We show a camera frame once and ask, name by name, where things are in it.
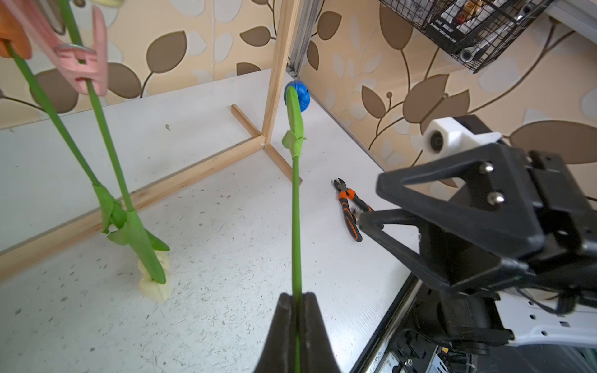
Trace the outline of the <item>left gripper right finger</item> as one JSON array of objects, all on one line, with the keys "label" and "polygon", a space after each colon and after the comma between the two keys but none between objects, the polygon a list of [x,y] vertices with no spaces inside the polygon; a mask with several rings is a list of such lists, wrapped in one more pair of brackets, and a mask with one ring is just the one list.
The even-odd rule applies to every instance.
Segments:
[{"label": "left gripper right finger", "polygon": [[312,292],[303,294],[300,304],[300,371],[340,372],[317,297]]}]

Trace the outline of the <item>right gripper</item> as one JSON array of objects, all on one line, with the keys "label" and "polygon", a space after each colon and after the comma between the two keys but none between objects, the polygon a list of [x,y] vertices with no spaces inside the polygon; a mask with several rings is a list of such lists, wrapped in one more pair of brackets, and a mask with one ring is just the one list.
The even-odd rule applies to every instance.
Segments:
[{"label": "right gripper", "polygon": [[[449,200],[414,189],[454,178],[464,185]],[[492,143],[383,173],[376,193],[434,228],[422,277],[435,288],[596,290],[596,213],[556,155]]]}]

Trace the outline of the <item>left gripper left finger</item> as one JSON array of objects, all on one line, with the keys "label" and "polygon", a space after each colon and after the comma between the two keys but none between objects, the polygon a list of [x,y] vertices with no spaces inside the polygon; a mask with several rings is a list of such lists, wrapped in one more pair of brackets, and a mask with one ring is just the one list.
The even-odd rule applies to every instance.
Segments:
[{"label": "left gripper left finger", "polygon": [[255,373],[295,371],[296,311],[294,298],[282,293]]}]

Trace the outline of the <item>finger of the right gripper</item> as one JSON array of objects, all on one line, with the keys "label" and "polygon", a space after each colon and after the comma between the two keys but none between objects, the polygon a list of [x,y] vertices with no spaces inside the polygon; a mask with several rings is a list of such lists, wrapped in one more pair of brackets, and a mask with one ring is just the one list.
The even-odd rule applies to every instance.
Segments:
[{"label": "finger of the right gripper", "polygon": [[[444,232],[436,225],[404,209],[361,211],[356,223],[362,233],[376,241],[424,284],[438,291],[449,289],[446,270]],[[394,239],[383,228],[386,225],[408,225],[418,229],[419,251],[415,252],[401,241]]]}]

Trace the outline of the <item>white tulip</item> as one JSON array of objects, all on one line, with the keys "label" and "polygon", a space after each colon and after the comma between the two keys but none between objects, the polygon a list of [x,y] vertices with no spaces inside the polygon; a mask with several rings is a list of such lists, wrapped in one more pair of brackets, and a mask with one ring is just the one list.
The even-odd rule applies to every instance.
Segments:
[{"label": "white tulip", "polygon": [[132,198],[127,189],[124,174],[121,169],[118,155],[116,154],[107,121],[96,93],[90,94],[93,112],[100,128],[101,135],[107,146],[108,155],[117,177],[118,186],[121,188],[123,201],[114,198],[110,191],[102,185],[89,163],[85,160],[79,147],[65,127],[57,110],[51,103],[48,95],[42,89],[25,60],[19,57],[6,41],[9,53],[26,79],[33,95],[45,110],[52,123],[62,136],[63,140],[72,151],[74,157],[92,183],[94,192],[99,201],[102,231],[107,239],[121,246],[129,246],[138,257],[137,267],[141,272],[138,283],[142,295],[154,302],[165,303],[172,295],[172,286],[168,282],[170,262],[168,258],[169,247],[162,240],[150,233],[141,222]]},{"label": "white tulip", "polygon": [[104,15],[98,8],[93,8],[94,46],[89,49],[82,42],[69,2],[60,1],[58,7],[71,38],[71,43],[61,44],[55,48],[65,69],[62,74],[65,78],[70,77],[74,86],[90,97],[93,113],[117,178],[123,202],[114,198],[99,182],[62,120],[57,117],[53,123],[92,183],[99,201],[102,231],[107,234],[110,241],[121,246],[129,246],[135,251],[143,273],[142,284],[161,288],[167,284],[168,272],[161,260],[167,259],[166,252],[169,251],[169,247],[145,229],[135,210],[100,103],[100,97],[106,94],[108,83],[107,47],[99,46],[102,40],[106,40]]}]

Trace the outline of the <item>blue tulip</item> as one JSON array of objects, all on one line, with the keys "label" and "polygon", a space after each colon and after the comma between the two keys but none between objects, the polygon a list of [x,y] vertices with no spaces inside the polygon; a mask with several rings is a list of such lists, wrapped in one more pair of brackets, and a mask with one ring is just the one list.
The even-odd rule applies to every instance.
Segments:
[{"label": "blue tulip", "polygon": [[285,133],[282,144],[289,150],[292,159],[292,296],[295,301],[297,314],[295,334],[295,372],[306,372],[306,362],[303,359],[301,336],[300,310],[303,305],[303,276],[301,255],[301,223],[300,223],[300,157],[305,129],[302,112],[310,103],[310,94],[306,85],[301,81],[294,81],[285,87],[284,101],[287,108],[290,129]]}]

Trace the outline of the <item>pink clip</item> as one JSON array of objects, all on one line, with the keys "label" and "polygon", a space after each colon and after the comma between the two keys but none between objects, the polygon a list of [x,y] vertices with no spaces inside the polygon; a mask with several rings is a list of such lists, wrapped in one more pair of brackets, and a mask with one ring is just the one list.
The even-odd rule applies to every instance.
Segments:
[{"label": "pink clip", "polygon": [[91,82],[98,96],[107,95],[108,38],[101,8],[92,7],[93,46],[87,48],[60,41],[32,1],[3,1],[2,4],[76,92],[87,95],[87,82]]}]

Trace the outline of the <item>orange clip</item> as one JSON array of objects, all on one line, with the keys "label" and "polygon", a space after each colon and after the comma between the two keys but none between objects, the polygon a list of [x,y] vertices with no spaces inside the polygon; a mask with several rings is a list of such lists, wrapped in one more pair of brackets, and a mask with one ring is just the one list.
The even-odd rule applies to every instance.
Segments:
[{"label": "orange clip", "polygon": [[29,38],[27,37],[23,26],[19,20],[12,15],[7,6],[1,2],[0,10],[0,27],[1,27],[1,50],[2,58],[11,58],[5,42],[8,41],[14,52],[25,60],[32,58],[32,48]]}]

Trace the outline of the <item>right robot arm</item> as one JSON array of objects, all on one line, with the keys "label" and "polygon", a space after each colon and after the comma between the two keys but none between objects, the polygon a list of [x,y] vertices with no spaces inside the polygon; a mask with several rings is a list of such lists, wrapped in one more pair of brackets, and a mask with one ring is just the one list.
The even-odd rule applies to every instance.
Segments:
[{"label": "right robot arm", "polygon": [[424,287],[406,331],[453,351],[483,355],[521,345],[500,314],[512,289],[552,292],[543,311],[596,305],[596,213],[563,158],[483,145],[379,175],[393,209],[362,212],[359,228]]}]

